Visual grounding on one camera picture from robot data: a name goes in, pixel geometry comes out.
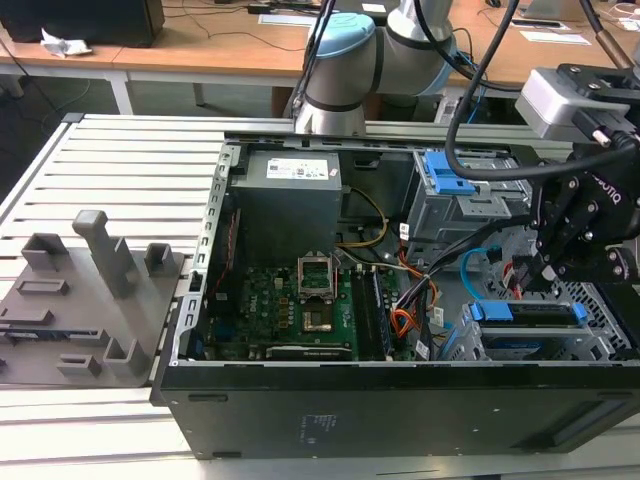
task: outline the metal slotted table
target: metal slotted table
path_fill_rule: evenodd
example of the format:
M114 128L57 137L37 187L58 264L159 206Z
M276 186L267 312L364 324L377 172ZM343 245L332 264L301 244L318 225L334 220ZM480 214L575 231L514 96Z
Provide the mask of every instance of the metal slotted table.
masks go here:
M105 210L109 232L126 236L131 248L170 243L187 255L186 274L225 130L288 132L291 125L286 120L109 115L62 123L0 207L0 295L22 271L26 261L20 250L32 233L57 233L68 246L82 245L71 229L82 208ZM375 122L368 132L442 141L446 126ZM537 140L524 127L464 127L460 139L532 145L540 155L555 158L563 158L569 147ZM184 276L174 297L186 289ZM149 393L149 388L0 386L0 476L351 480L383 475L418 480L496 473L513 479L640 475L640 416L567 455L198 462L169 410L152 407Z

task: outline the power supply label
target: power supply label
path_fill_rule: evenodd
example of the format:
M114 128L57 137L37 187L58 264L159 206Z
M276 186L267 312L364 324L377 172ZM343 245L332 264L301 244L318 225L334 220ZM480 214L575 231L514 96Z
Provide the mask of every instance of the power supply label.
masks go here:
M329 180L326 160L272 158L267 163L267 178L278 180Z

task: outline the green circuit board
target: green circuit board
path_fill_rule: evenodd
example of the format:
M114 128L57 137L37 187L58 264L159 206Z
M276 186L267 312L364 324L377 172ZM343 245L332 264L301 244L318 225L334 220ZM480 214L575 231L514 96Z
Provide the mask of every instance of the green circuit board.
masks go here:
M395 272L381 272L379 278L385 305L390 306L398 295ZM211 355L243 360L253 355L252 346L299 345L348 348L352 351L352 360L358 360L349 270L334 271L334 283L336 288L330 305L318 299L303 303L298 296L297 267L249 268L233 328L224 329L225 319L212 318L206 342L215 346ZM305 270L302 284L307 288L327 287L326 268ZM321 312L316 325L309 322L310 309Z

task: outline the yellow wire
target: yellow wire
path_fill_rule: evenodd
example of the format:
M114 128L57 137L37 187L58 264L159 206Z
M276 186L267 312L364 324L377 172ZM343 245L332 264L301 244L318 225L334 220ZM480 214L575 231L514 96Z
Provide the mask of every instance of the yellow wire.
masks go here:
M373 206L373 208L375 208L378 211L378 214L380 215L380 221L382 221L382 230L380 230L380 233L378 234L378 236L376 238L374 238L373 240L367 240L366 242L344 242L344 243L336 243L337 247L346 247L346 248L361 248L361 247L370 247L371 245L375 245L378 242L380 242L384 236L387 234L387 217L385 217L384 212L382 211L382 209L378 206L378 204L376 202L373 201L373 198L371 198L369 195L367 195L366 193L364 193L362 190L360 190L359 188L356 187L351 187L351 190L355 190L356 192L358 192L360 195L362 195L364 198L367 199L367 201Z

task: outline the motherboard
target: motherboard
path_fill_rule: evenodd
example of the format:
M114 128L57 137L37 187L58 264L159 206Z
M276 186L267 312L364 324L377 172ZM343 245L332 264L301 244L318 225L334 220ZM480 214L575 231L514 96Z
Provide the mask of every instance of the motherboard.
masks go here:
M398 297L394 270L334 268L323 256L300 260L297 267L249 267L239 292L211 302L207 358L357 361L400 354L388 326Z

